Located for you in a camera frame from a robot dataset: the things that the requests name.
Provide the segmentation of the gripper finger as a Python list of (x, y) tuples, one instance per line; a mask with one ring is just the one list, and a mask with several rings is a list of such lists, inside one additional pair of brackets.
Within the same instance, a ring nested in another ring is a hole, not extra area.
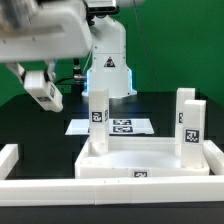
[(56, 78), (55, 67), (56, 60), (46, 60), (46, 69), (44, 70), (45, 81), (53, 81)]
[(6, 64), (7, 68), (14, 73), (21, 84), (24, 83), (26, 70), (18, 62), (10, 62)]

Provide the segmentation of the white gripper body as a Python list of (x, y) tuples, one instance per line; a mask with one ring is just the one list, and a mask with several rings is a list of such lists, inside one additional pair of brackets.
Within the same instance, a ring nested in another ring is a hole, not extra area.
[(86, 16), (83, 0), (0, 0), (0, 62), (86, 56), (92, 45)]

